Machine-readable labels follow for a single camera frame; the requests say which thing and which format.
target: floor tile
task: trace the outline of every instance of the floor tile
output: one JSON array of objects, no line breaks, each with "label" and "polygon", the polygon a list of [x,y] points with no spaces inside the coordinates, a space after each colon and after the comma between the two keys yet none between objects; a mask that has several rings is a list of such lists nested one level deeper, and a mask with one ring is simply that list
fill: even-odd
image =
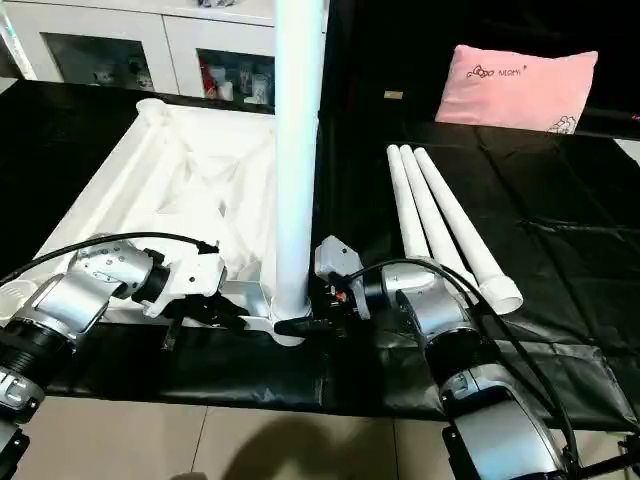
[{"label": "floor tile", "polygon": [[[624,439],[623,435],[584,430],[576,430],[575,433],[580,461],[584,466],[620,455],[618,442]],[[560,431],[554,430],[553,435],[557,439],[558,445],[563,447],[566,444]],[[624,480],[625,475],[624,471],[621,470],[597,478],[598,480]]]},{"label": "floor tile", "polygon": [[31,445],[14,478],[170,480],[191,471],[205,413],[191,405],[49,397],[23,428]]},{"label": "floor tile", "polygon": [[400,480],[453,480],[442,441],[441,422],[396,420],[396,451]]},{"label": "floor tile", "polygon": [[[453,480],[448,453],[442,441],[446,423],[396,420],[396,449],[400,480]],[[553,435],[560,447],[562,433]],[[578,450],[583,465],[590,465],[619,454],[617,442],[622,437],[605,432],[576,431]],[[623,480],[624,472],[598,477],[600,480]]]},{"label": "floor tile", "polygon": [[209,408],[194,472],[207,480],[395,479],[393,423]]},{"label": "floor tile", "polygon": [[0,77],[0,93],[4,92],[7,88],[13,85],[15,81],[15,78]]}]

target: black cable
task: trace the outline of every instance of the black cable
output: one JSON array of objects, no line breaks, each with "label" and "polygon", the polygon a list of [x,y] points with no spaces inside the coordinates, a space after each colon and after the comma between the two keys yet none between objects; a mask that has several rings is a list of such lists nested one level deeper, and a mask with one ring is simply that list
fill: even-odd
[{"label": "black cable", "polygon": [[[578,466],[579,466],[579,457],[578,457],[578,446],[577,446],[577,442],[576,442],[575,432],[573,431],[573,427],[571,425],[571,420],[569,419],[569,414],[567,413],[567,409],[565,408],[564,404],[562,403],[562,400],[560,399],[560,396],[558,395],[558,392],[556,391],[556,389],[553,386],[553,384],[551,383],[551,381],[542,372],[540,367],[538,367],[538,365],[535,363],[535,361],[531,358],[531,356],[529,355],[529,352],[526,351],[526,349],[522,346],[520,341],[515,337],[515,335],[513,335],[511,330],[509,330],[509,327],[504,323],[502,318],[500,318],[500,316],[493,310],[491,305],[489,305],[489,302],[487,302],[487,300],[482,296],[482,294],[478,291],[478,289],[476,287],[474,287],[466,278],[464,278],[458,272],[456,272],[454,270],[451,270],[450,268],[448,268],[448,267],[446,267],[444,265],[438,266],[438,265],[430,263],[430,262],[428,262],[426,260],[420,260],[420,259],[415,259],[415,258],[398,258],[398,259],[392,259],[392,260],[385,260],[383,262],[376,263],[375,265],[370,265],[370,266],[365,267],[365,268],[363,268],[361,270],[358,270],[355,273],[347,275],[345,277],[345,281],[350,283],[355,278],[360,277],[362,275],[365,275],[365,274],[367,274],[369,272],[372,272],[372,271],[375,271],[375,270],[380,270],[381,268],[386,267],[387,265],[395,265],[395,264],[399,264],[399,263],[418,265],[418,266],[421,266],[421,267],[425,268],[426,270],[428,270],[430,272],[433,272],[433,273],[436,273],[436,274],[442,276],[451,285],[453,285],[454,288],[456,290],[458,290],[458,292],[460,292],[463,295],[463,298],[465,298],[465,301],[469,305],[469,308],[473,308],[473,303],[471,303],[471,301],[469,299],[469,296],[467,295],[467,293],[466,293],[466,291],[465,291],[465,289],[463,288],[462,285],[467,287],[467,289],[478,299],[479,305],[481,307],[483,307],[484,310],[489,315],[491,315],[491,317],[494,319],[494,321],[498,324],[498,326],[500,327],[500,329],[502,330],[504,335],[507,337],[509,342],[516,349],[516,352],[525,361],[527,366],[531,369],[531,371],[533,372],[533,374],[535,375],[535,377],[540,382],[540,384],[544,388],[545,392],[549,396],[549,399],[551,400],[551,404],[555,408],[553,408],[553,409],[548,408],[549,407],[549,403],[548,402],[543,402],[542,406],[552,416],[554,416],[556,418],[559,417],[560,423],[562,425],[562,427],[561,427],[562,433],[563,433],[563,435],[565,437],[565,440],[567,442],[567,448],[569,450],[570,461],[572,462],[572,465],[570,465],[570,467],[572,469],[574,469],[574,470],[576,468],[578,468]],[[543,396],[540,394],[540,392],[538,392],[535,388],[533,388],[533,385],[531,385],[531,383],[526,382],[524,384],[524,386],[527,389],[530,389],[532,394],[538,400],[540,400],[540,398],[543,398]]]},{"label": "black cable", "polygon": [[195,238],[185,237],[183,235],[176,235],[174,233],[164,233],[164,232],[132,232],[132,233],[117,233],[114,235],[104,235],[102,237],[91,238],[89,240],[85,240],[84,242],[74,243],[73,245],[68,245],[64,248],[60,248],[58,250],[54,250],[53,252],[49,252],[45,255],[42,255],[38,258],[34,258],[29,263],[25,263],[20,268],[17,268],[13,272],[5,275],[0,279],[0,287],[11,280],[15,280],[24,272],[31,270],[33,267],[40,265],[41,263],[52,260],[56,257],[61,257],[66,255],[67,253],[74,252],[76,250],[80,250],[86,247],[92,247],[94,245],[100,245],[101,243],[107,242],[115,242],[118,240],[126,240],[129,238],[166,238],[168,240],[176,240],[178,242],[191,243],[198,247],[198,252],[200,253],[218,253],[218,247],[209,245],[206,242],[196,240]]}]

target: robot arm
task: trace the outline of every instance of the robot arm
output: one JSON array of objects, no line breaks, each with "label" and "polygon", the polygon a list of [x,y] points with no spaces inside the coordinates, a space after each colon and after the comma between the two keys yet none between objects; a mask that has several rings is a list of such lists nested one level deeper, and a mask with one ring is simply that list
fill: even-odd
[{"label": "robot arm", "polygon": [[[316,274],[329,283],[361,267],[357,252],[335,237],[316,249]],[[410,320],[450,422],[443,438],[456,478],[566,478],[559,448],[501,364],[496,344],[476,330],[440,276],[395,264],[346,287],[358,312],[367,305],[366,318],[384,303]]]},{"label": "robot arm", "polygon": [[112,297],[133,299],[152,318],[162,313],[181,322],[196,310],[218,323],[211,312],[225,311],[244,325],[238,315],[247,312],[218,293],[226,271],[217,252],[168,266],[163,260],[162,254],[141,251],[128,241],[79,250],[67,272],[41,285],[0,332],[0,480],[12,477],[29,445],[18,425],[31,419],[53,376]]}]

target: white pipe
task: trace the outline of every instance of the white pipe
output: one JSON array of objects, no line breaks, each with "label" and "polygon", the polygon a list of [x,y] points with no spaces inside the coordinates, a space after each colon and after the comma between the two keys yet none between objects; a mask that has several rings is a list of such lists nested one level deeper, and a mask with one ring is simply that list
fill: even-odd
[{"label": "white pipe", "polygon": [[418,207],[422,227],[427,235],[429,247],[431,247],[431,251],[433,252],[433,258],[442,265],[458,272],[471,282],[473,286],[477,286],[476,279],[473,278],[473,275],[467,271],[462,263],[460,254],[438,211],[438,206],[433,199],[433,195],[431,195],[427,182],[422,176],[422,172],[420,171],[420,167],[418,167],[416,157],[413,156],[411,147],[409,147],[409,145],[400,147],[400,155],[402,156],[404,169],[407,172],[413,199],[416,202],[416,207]]},{"label": "white pipe", "polygon": [[427,152],[424,148],[418,148],[415,156],[429,188],[480,284],[480,293],[500,315],[520,308],[523,300],[518,287],[502,272]]},{"label": "white pipe", "polygon": [[276,1],[276,291],[271,319],[311,313],[307,296],[323,0]]},{"label": "white pipe", "polygon": [[411,195],[409,181],[407,180],[407,175],[402,165],[400,150],[398,150],[396,145],[389,145],[387,148],[387,158],[389,159],[393,193],[396,197],[396,208],[398,209],[398,220],[400,221],[400,233],[402,234],[404,254],[407,257],[431,257],[427,240],[420,226],[418,210]]}]

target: black plastic sheet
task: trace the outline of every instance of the black plastic sheet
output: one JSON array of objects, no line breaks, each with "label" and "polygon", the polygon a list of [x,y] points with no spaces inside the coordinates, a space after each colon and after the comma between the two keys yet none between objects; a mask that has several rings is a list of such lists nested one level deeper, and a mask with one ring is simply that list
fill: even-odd
[{"label": "black plastic sheet", "polygon": [[[11,254],[0,261],[3,271],[35,254],[145,96],[37,82],[18,82],[0,95],[0,191],[3,220],[11,227],[5,229],[5,252]],[[525,304],[505,320],[559,389],[576,427],[635,428],[638,165],[606,138],[336,117],[321,130],[314,246],[334,234],[365,264],[402,256],[389,143],[427,149],[520,287]],[[315,293],[317,283],[312,286],[319,305],[322,296]],[[442,418],[422,355],[402,325],[387,312],[351,339],[294,348],[262,333],[183,329],[170,355],[160,353],[163,327],[98,325],[50,393]],[[494,330],[507,357],[527,373]]]}]

